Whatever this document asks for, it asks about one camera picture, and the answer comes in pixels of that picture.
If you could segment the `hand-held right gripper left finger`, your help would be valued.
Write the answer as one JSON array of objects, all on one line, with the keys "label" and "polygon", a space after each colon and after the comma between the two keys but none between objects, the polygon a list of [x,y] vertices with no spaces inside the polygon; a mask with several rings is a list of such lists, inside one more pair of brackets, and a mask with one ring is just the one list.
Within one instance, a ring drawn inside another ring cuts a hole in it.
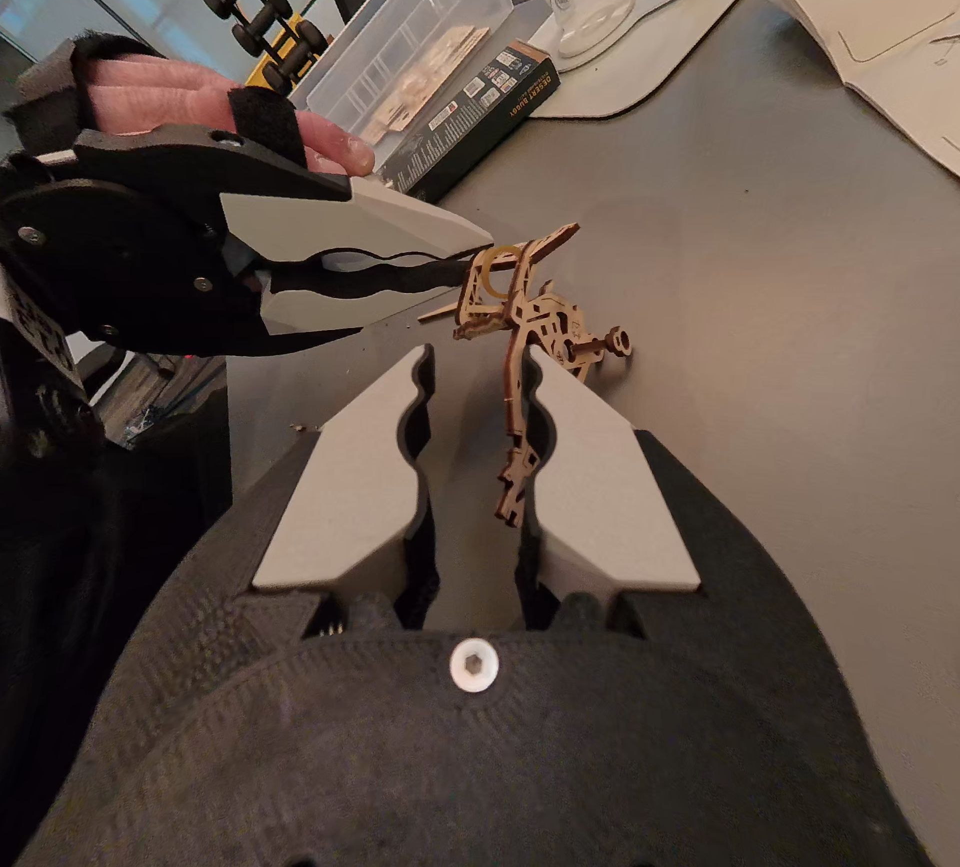
[{"label": "hand-held right gripper left finger", "polygon": [[319,429],[251,587],[347,608],[379,594],[421,629],[436,598],[436,530],[418,458],[430,440],[432,345],[408,351]]}]

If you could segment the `person's left hand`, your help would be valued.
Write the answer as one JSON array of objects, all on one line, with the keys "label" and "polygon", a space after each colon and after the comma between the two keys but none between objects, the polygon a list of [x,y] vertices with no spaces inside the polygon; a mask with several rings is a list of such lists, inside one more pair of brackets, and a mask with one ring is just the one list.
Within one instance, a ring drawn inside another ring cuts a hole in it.
[{"label": "person's left hand", "polygon": [[[236,132],[229,95],[241,85],[206,66],[142,54],[95,59],[85,69],[95,125],[135,134],[163,124]],[[295,118],[308,169],[367,177],[376,155],[365,141],[308,111]]]}]

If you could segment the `assembly instruction booklet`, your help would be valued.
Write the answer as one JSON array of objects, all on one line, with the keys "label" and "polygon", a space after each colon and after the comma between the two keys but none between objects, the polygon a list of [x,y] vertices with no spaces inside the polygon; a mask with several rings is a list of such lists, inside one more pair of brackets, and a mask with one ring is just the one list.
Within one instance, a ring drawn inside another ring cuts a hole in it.
[{"label": "assembly instruction booklet", "polygon": [[959,0],[769,0],[841,83],[959,175]]}]

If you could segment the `wooden model side frame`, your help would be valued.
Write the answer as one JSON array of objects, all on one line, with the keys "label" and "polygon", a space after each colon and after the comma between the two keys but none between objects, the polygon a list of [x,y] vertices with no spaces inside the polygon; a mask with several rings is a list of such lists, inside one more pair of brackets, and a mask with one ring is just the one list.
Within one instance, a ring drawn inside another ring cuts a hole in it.
[{"label": "wooden model side frame", "polygon": [[546,237],[528,241],[516,271],[490,273],[492,284],[506,292],[510,327],[503,366],[503,405],[506,433],[510,440],[507,460],[498,478],[503,490],[495,515],[511,528],[522,525],[526,482],[540,465],[543,455],[534,451],[527,438],[527,415],[523,393],[523,357],[530,346],[541,347],[547,357],[585,382],[589,370],[607,355],[630,357],[632,345],[627,331],[612,327],[604,335],[589,331],[581,308],[558,293],[551,280],[534,289],[539,264],[566,244],[579,231],[578,224],[565,225]]}]

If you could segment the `black wheeled yellow cart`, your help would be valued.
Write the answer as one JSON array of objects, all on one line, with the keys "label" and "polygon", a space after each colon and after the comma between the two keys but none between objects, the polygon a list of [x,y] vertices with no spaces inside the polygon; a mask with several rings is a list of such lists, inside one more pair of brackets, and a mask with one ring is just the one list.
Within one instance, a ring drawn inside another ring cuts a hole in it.
[{"label": "black wheeled yellow cart", "polygon": [[232,21],[237,45],[256,65],[247,87],[282,96],[293,93],[330,47],[322,31],[288,0],[203,0],[220,21]]}]

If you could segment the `yellow rubber band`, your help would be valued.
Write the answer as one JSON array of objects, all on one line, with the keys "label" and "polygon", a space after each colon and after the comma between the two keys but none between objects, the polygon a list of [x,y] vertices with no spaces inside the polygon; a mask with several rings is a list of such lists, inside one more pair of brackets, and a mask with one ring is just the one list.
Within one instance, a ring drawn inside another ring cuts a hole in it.
[{"label": "yellow rubber band", "polygon": [[482,252],[479,259],[479,280],[483,291],[494,300],[505,302],[509,297],[511,280],[506,292],[498,290],[491,281],[491,273],[497,270],[510,270],[512,275],[518,266],[522,249],[516,245],[502,245]]}]

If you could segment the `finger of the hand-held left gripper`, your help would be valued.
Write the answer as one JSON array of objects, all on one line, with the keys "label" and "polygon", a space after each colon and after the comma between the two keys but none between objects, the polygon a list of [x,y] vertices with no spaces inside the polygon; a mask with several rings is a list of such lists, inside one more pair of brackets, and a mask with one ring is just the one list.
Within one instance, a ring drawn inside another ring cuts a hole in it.
[{"label": "finger of the hand-held left gripper", "polygon": [[271,335],[363,329],[453,291],[474,257],[315,255],[255,270],[260,316]]},{"label": "finger of the hand-held left gripper", "polygon": [[353,177],[350,187],[346,201],[222,192],[220,202],[229,232],[271,264],[342,251],[442,260],[494,243],[464,217],[381,183]]}]

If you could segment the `dark model kit box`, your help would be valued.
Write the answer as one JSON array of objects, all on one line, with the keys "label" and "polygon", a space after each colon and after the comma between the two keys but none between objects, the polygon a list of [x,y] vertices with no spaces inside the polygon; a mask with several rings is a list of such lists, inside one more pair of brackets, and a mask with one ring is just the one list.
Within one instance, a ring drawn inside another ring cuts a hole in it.
[{"label": "dark model kit box", "polygon": [[427,113],[377,172],[389,189],[436,203],[560,86],[546,51],[515,40]]}]

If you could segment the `person's dark clothing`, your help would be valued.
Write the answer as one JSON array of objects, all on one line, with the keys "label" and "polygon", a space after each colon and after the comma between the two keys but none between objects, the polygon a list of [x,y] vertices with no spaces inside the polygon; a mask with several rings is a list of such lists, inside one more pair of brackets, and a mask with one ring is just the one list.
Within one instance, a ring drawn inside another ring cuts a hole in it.
[{"label": "person's dark clothing", "polygon": [[226,360],[121,394],[120,441],[51,372],[2,413],[2,822],[40,818],[177,562],[232,505]]}]

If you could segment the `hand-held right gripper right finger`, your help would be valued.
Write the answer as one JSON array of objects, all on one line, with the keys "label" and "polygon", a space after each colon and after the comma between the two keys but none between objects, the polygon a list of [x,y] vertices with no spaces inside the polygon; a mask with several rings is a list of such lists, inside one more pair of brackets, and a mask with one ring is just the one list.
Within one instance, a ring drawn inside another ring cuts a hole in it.
[{"label": "hand-held right gripper right finger", "polygon": [[539,345],[526,348],[525,537],[537,583],[603,607],[629,592],[693,594],[702,584],[638,433]]}]

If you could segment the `wooden part sheets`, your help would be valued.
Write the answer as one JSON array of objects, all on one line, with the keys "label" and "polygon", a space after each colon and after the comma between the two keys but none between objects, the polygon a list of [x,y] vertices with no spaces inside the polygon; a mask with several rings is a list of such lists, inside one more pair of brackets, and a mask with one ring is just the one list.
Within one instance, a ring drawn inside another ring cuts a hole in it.
[{"label": "wooden part sheets", "polygon": [[361,138],[378,145],[386,135],[405,131],[490,33],[490,28],[474,25],[455,26],[447,30],[401,73],[373,112]]}]

